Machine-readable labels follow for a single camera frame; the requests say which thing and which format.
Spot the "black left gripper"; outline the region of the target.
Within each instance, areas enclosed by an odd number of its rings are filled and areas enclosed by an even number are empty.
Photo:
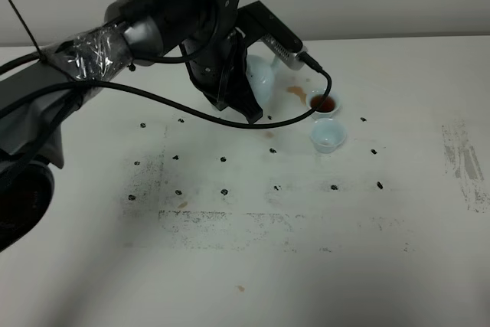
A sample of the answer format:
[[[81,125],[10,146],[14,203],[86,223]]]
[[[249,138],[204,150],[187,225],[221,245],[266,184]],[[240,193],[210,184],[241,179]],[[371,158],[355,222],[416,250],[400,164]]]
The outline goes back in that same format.
[[[204,23],[185,38],[179,48],[193,85],[215,109],[228,107],[242,114],[249,124],[263,117],[245,77],[243,37],[235,24],[239,0],[203,0]]]

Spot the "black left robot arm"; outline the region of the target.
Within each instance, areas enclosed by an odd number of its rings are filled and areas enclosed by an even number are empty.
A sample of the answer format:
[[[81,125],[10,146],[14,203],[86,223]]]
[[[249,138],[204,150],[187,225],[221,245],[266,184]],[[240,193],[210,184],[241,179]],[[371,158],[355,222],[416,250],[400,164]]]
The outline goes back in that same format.
[[[247,79],[239,0],[117,0],[103,25],[1,68],[1,246],[46,213],[51,166],[62,168],[61,123],[124,69],[184,64],[217,109],[248,123],[263,111]]]

